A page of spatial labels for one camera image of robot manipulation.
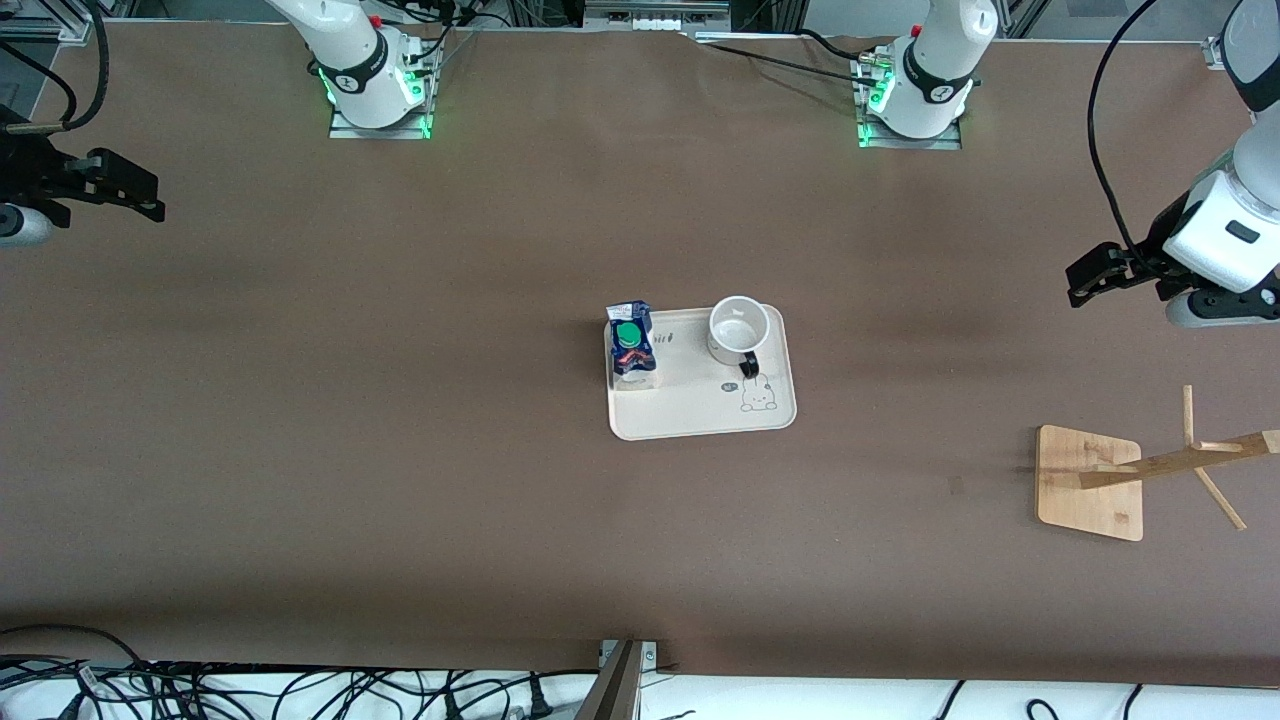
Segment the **white power strip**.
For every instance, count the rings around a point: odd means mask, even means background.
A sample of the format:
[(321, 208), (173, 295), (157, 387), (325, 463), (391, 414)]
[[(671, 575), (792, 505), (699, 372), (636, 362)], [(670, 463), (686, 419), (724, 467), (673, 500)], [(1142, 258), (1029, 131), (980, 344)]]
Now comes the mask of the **white power strip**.
[(730, 0), (582, 0), (582, 27), (595, 31), (730, 32)]

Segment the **wooden mug tree stand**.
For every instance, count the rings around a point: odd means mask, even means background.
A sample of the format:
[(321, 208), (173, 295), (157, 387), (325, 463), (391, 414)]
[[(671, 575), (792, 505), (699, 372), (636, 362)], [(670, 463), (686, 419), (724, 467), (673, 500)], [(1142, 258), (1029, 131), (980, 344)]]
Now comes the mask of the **wooden mug tree stand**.
[(1208, 469), (1257, 457), (1280, 456), (1280, 430), (1258, 430), (1230, 439), (1196, 436), (1196, 395), (1181, 389), (1183, 447), (1144, 456), (1129, 439), (1057, 425), (1036, 432), (1036, 518), (1043, 524), (1138, 542), (1144, 537), (1144, 483), (1194, 475), (1235, 530), (1247, 524)]

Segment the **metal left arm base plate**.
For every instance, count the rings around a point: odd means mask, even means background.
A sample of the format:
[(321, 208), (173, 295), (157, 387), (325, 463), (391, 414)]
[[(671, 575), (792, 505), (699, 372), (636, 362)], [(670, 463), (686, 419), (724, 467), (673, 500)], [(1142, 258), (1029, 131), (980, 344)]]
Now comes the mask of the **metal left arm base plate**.
[(896, 133), (883, 122), (868, 118), (858, 126), (859, 146), (863, 149), (899, 149), (957, 151), (963, 147), (960, 127), (954, 122), (943, 133), (929, 138), (911, 138)]

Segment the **aluminium profile post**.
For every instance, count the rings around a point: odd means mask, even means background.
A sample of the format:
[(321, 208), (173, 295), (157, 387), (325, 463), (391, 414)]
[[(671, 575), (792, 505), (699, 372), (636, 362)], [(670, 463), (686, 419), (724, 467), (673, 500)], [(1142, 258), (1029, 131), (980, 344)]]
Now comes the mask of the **aluminium profile post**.
[(573, 720), (637, 720), (637, 697), (649, 653), (644, 641), (616, 641)]

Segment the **cream tray with cartoon print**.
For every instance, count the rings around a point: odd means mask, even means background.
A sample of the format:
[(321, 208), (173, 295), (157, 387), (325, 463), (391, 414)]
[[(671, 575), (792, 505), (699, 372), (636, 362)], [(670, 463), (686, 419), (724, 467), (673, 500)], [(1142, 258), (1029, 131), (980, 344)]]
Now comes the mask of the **cream tray with cartoon print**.
[(655, 374), (627, 383), (612, 369), (612, 329), (604, 327), (604, 364), (611, 429), (626, 441), (750, 430), (778, 430), (797, 416), (785, 319), (765, 306), (771, 333), (758, 351), (762, 373), (746, 379), (718, 363), (707, 347), (710, 309), (652, 314)]

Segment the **white smiley mug black handle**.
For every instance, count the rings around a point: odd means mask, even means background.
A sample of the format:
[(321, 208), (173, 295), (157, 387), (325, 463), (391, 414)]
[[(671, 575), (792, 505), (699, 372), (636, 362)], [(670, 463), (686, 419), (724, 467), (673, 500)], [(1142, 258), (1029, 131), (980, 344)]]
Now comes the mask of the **white smiley mug black handle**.
[(746, 296), (730, 296), (717, 302), (707, 322), (707, 348), (719, 364), (740, 370), (745, 380), (760, 375), (756, 354), (772, 332), (765, 306)]

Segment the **blue white milk carton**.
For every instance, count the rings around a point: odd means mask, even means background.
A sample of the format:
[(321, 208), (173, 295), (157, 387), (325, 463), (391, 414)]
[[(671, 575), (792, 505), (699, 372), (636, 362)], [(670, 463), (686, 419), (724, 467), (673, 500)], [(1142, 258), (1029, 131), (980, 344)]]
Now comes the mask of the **blue white milk carton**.
[(605, 314), (611, 388), (614, 391), (655, 388), (658, 363), (652, 342), (653, 323), (649, 304), (641, 300), (614, 304), (605, 309)]

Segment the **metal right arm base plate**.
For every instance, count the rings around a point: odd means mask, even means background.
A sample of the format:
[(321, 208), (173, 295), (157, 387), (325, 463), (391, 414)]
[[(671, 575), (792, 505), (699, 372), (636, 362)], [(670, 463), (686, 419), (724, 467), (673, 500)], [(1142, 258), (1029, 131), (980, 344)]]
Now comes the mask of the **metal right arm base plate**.
[(398, 122), (381, 128), (364, 128), (352, 124), (346, 117), (334, 110), (329, 128), (330, 138), (361, 138), (361, 140), (403, 140), (417, 141), (431, 138), (434, 115), (422, 108), (412, 109)]

